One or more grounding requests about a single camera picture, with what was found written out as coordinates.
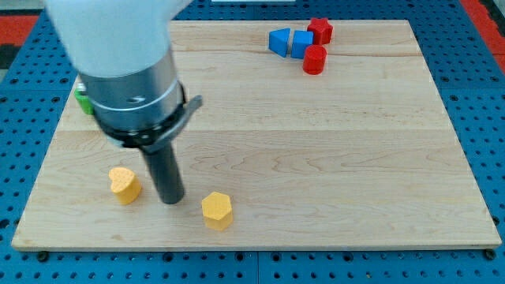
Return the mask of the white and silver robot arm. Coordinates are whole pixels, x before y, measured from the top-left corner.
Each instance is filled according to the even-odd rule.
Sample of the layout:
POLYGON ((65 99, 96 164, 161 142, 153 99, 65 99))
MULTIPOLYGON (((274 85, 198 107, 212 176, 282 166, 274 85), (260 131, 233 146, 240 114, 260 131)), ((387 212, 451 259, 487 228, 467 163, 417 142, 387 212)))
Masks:
POLYGON ((169 22, 192 0, 46 0, 99 127, 126 148, 166 147, 201 106, 185 100, 169 22))

